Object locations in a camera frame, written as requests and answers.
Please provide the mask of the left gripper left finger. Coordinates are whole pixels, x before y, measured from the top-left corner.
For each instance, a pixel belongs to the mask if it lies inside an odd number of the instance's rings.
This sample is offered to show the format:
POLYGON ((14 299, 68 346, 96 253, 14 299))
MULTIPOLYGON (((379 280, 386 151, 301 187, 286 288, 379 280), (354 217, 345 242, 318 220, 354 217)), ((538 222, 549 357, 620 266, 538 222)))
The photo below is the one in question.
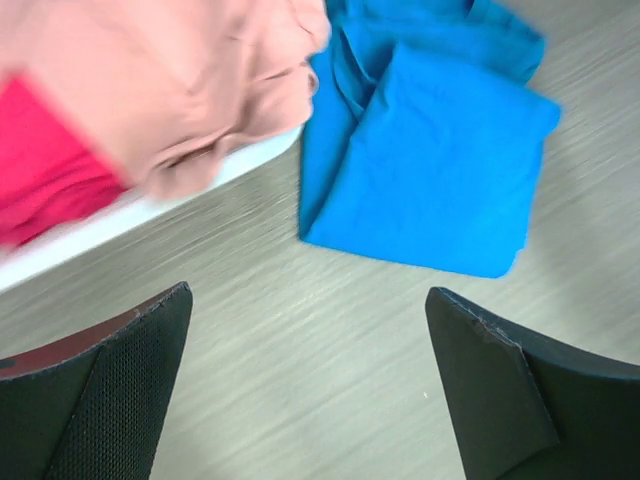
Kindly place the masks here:
POLYGON ((149 478, 192 307, 190 287, 180 282, 2 359, 2 478, 149 478))

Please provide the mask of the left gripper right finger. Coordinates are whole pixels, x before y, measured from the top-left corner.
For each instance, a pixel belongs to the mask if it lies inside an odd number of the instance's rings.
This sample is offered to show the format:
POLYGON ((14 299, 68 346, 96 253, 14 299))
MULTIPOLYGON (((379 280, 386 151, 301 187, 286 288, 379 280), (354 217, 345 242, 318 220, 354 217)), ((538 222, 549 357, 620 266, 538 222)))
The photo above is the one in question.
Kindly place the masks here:
POLYGON ((425 312, 468 479, 636 479, 639 368, 442 287, 425 312))

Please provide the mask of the blue t shirt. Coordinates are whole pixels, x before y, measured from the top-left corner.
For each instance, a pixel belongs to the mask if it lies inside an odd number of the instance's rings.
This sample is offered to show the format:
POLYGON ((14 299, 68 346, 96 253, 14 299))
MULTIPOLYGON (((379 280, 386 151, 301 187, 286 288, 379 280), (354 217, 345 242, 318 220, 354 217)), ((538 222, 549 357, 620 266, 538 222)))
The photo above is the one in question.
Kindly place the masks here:
POLYGON ((303 132, 299 237, 498 278, 524 248, 561 109, 544 36, 493 1, 331 1, 303 132))

